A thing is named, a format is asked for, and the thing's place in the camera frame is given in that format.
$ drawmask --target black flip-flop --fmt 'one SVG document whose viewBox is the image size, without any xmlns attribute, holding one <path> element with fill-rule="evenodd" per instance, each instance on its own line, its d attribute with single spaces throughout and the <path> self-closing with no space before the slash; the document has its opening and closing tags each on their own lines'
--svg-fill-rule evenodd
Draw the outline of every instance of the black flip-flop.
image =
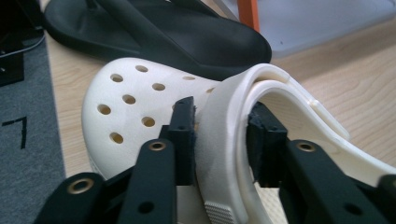
<svg viewBox="0 0 396 224">
<path fill-rule="evenodd" d="M 51 0 L 46 29 L 61 44 L 106 60 L 136 57 L 215 80 L 269 63 L 268 42 L 199 0 Z"/>
</svg>

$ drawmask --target wooden table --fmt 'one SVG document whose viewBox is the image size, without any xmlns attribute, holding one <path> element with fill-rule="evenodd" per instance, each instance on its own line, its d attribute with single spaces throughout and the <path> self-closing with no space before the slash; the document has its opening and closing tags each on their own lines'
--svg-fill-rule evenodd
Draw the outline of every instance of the wooden table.
<svg viewBox="0 0 396 224">
<path fill-rule="evenodd" d="M 47 44 L 66 174 L 90 171 L 81 106 L 106 62 L 63 47 L 48 35 Z M 396 166 L 396 20 L 272 63 L 327 107 L 349 131 L 352 144 Z"/>
</svg>

